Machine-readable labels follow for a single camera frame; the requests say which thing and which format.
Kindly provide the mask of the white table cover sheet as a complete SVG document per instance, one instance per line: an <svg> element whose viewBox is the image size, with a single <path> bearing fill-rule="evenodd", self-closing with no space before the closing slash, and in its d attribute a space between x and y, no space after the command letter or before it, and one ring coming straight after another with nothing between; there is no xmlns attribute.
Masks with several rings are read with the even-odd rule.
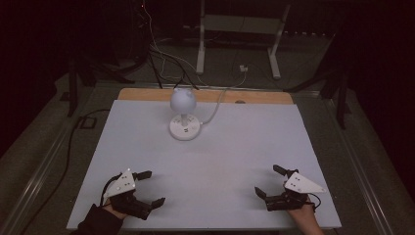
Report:
<svg viewBox="0 0 415 235"><path fill-rule="evenodd" d="M293 227L285 212L268 211L254 188L283 192L285 178L274 165L325 185L298 107L200 103L195 114L212 120L195 139L178 141L168 131L173 112L167 102L114 101L68 227L75 228L105 183L128 168L153 174L138 182L138 199L165 198L146 220L127 218L128 230Z"/></svg>

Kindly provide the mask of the black tripod stand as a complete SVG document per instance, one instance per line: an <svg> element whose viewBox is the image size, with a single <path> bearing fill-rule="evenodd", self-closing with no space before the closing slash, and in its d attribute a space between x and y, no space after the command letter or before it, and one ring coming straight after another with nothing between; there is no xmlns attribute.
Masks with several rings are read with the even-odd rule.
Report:
<svg viewBox="0 0 415 235"><path fill-rule="evenodd" d="M103 64L94 60L92 57L81 53L77 56L70 56L68 61L69 67L69 91L66 93L69 101L68 116L72 117L78 106L78 85L77 81L80 79L86 86L94 86L96 83L95 75L92 69L97 69L108 75L110 78L117 82L132 84L133 81L124 78L120 74L116 73L105 67Z"/></svg>
<svg viewBox="0 0 415 235"><path fill-rule="evenodd" d="M320 81L325 81L323 87L319 91L319 95L322 99L332 99L335 94L338 94L337 97L337 106L336 106L336 121L341 129L346 128L345 123L345 114L347 111L346 104L346 93L347 93L347 84L348 76L343 67L334 67L332 69L327 69L325 71L319 72L314 77L308 79L305 82L300 83L291 88L284 88L284 92L297 93L312 84L318 83Z"/></svg>

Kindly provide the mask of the person's right hand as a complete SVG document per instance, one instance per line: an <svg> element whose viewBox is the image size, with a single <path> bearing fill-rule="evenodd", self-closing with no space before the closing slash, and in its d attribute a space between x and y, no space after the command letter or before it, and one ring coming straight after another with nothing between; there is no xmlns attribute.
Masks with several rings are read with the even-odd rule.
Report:
<svg viewBox="0 0 415 235"><path fill-rule="evenodd" d="M310 201L307 201L300 209L288 210L288 214L300 229L319 228L314 204Z"/></svg>

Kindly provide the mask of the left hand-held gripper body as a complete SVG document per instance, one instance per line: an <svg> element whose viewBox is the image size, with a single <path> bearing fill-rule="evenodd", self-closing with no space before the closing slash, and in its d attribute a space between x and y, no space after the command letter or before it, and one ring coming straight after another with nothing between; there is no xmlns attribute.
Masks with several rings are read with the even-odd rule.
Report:
<svg viewBox="0 0 415 235"><path fill-rule="evenodd" d="M113 209L146 220L152 210L151 205L138 201L134 196L136 182L132 171L128 168L125 172L113 176L104 186L102 193L102 206L111 202Z"/></svg>

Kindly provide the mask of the white metal stand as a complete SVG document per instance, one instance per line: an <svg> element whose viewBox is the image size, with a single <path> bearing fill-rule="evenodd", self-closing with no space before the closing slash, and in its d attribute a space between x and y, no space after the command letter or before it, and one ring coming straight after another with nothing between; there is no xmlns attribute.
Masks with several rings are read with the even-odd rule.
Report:
<svg viewBox="0 0 415 235"><path fill-rule="evenodd" d="M273 34L275 36L273 45L267 49L267 56L272 72L272 77L274 79L280 79L281 73L277 62L276 53L290 10L291 4L287 4L283 10L282 16L278 19L212 15L206 13L206 0L201 0L200 37L198 57L196 62L196 74L203 74L205 70L205 32L207 30L221 32L261 33Z"/></svg>

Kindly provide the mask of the black square floor socket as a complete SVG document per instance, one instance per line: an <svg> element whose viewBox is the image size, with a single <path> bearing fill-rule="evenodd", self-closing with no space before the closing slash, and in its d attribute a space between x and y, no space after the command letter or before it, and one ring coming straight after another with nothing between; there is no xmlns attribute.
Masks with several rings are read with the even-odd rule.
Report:
<svg viewBox="0 0 415 235"><path fill-rule="evenodd" d="M94 129L97 124L97 119L95 117L82 117L80 119L79 128L80 129Z"/></svg>

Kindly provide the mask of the person's left hand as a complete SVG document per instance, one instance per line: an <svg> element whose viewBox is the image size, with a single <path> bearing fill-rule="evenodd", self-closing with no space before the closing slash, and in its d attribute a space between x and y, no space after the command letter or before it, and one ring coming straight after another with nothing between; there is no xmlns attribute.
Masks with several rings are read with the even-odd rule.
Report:
<svg viewBox="0 0 415 235"><path fill-rule="evenodd" d="M107 212L110 212L111 214L113 214L114 216L116 216L118 219L125 219L125 218L127 218L127 214L126 213L122 213L122 212L119 212L119 211L114 210L111 202L106 202L103 205L103 209L105 211L107 211Z"/></svg>

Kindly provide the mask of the white globe desk lamp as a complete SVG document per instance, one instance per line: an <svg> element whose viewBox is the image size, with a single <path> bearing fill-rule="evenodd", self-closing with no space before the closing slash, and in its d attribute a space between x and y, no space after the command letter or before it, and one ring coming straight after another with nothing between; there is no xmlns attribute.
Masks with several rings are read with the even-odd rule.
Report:
<svg viewBox="0 0 415 235"><path fill-rule="evenodd" d="M176 116L169 123L169 132L173 138L190 141L199 135L201 123L193 115L196 106L196 96L190 89L173 89L170 108L175 111Z"/></svg>

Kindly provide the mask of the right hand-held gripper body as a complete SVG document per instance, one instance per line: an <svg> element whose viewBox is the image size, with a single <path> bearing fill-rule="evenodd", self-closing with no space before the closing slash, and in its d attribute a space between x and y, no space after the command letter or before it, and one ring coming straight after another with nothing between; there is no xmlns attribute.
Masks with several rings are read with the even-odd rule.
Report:
<svg viewBox="0 0 415 235"><path fill-rule="evenodd" d="M269 212L299 210L304 205L313 205L315 208L320 206L321 200L318 200L318 205L315 205L308 201L308 195L325 193L325 188L297 171L286 171L284 175L288 179L283 183L285 191L281 195L267 196L263 194L263 201Z"/></svg>

